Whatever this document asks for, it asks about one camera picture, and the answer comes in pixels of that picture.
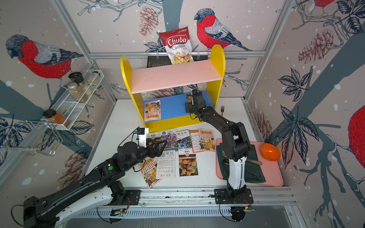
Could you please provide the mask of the purple flower seed bag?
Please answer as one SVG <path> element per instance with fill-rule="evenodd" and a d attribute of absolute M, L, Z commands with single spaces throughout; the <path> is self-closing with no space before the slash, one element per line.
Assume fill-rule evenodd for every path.
<path fill-rule="evenodd" d="M 161 132 L 161 140 L 167 141 L 165 149 L 176 149 L 177 146 L 177 134 L 176 129 L 170 129 Z"/>

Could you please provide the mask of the marigold seed bag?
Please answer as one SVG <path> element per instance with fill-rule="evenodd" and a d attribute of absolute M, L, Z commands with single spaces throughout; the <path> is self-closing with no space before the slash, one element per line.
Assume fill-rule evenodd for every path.
<path fill-rule="evenodd" d="M 160 140 L 161 140 L 161 132 L 149 133 L 146 137 L 147 143 L 160 141 Z"/>
<path fill-rule="evenodd" d="M 191 148 L 189 149 L 179 149 L 178 151 L 178 161 L 179 161 L 179 176 L 197 176 L 197 158 L 196 154 L 193 153 Z"/>
<path fill-rule="evenodd" d="M 193 102 L 193 96 L 192 95 L 186 95 L 187 103 Z"/>

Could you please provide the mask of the blue flower seed bag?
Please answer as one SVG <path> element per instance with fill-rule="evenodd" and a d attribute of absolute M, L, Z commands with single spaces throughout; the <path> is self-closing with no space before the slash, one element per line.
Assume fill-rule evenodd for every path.
<path fill-rule="evenodd" d="M 193 144 L 188 129 L 176 131 L 176 142 L 177 148 L 182 149 L 192 149 Z"/>

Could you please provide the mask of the white text seed bag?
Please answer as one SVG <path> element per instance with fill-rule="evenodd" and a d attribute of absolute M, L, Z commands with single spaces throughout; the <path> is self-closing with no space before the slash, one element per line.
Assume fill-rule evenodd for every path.
<path fill-rule="evenodd" d="M 176 150 L 164 151 L 157 161 L 156 176 L 158 179 L 175 178 Z"/>

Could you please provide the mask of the pink shop seed bag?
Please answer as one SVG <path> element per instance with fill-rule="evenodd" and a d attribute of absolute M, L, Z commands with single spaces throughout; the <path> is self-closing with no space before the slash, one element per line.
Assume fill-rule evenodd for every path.
<path fill-rule="evenodd" d="M 157 178 L 157 159 L 148 158 L 146 161 L 138 164 L 138 169 L 142 173 L 143 179 L 148 188 L 153 188 L 160 179 Z"/>

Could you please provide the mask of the orange back-side seed bag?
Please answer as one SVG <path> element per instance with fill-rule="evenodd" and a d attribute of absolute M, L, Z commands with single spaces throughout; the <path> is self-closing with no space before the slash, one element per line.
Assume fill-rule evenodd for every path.
<path fill-rule="evenodd" d="M 201 152 L 199 130 L 189 130 L 193 153 Z"/>

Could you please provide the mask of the shop picture seed bag top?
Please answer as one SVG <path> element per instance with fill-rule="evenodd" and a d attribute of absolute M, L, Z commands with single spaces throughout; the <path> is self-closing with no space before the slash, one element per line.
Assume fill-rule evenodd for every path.
<path fill-rule="evenodd" d="M 215 152 L 214 131 L 211 129 L 199 128 L 200 148 L 202 152 Z"/>

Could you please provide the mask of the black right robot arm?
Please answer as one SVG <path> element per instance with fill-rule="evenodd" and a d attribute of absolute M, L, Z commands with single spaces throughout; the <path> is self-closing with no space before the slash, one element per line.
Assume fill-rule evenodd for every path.
<path fill-rule="evenodd" d="M 185 111 L 194 114 L 201 122 L 212 125 L 221 133 L 222 151 L 229 159 L 230 171 L 227 181 L 229 197 L 233 200 L 247 194 L 244 173 L 251 143 L 244 124 L 232 122 L 218 114 L 213 107 L 206 104 L 202 92 L 195 89 L 187 96 Z"/>

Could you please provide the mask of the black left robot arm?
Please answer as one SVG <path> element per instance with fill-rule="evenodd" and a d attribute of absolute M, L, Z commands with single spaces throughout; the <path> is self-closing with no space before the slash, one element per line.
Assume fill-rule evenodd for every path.
<path fill-rule="evenodd" d="M 82 205 L 82 198 L 91 196 L 89 200 L 93 207 L 100 207 L 109 203 L 122 205 L 130 204 L 131 198 L 120 182 L 126 172 L 146 158 L 155 158 L 162 155 L 167 144 L 166 140 L 152 141 L 145 147 L 135 142 L 127 142 L 118 147 L 117 153 L 97 165 L 88 175 L 68 187 L 49 196 L 30 197 L 24 201 L 23 223 L 25 228 L 54 228 L 61 221 L 61 212 L 69 210 L 71 215 L 76 214 L 71 205 L 75 203 L 82 211 L 88 206 Z"/>

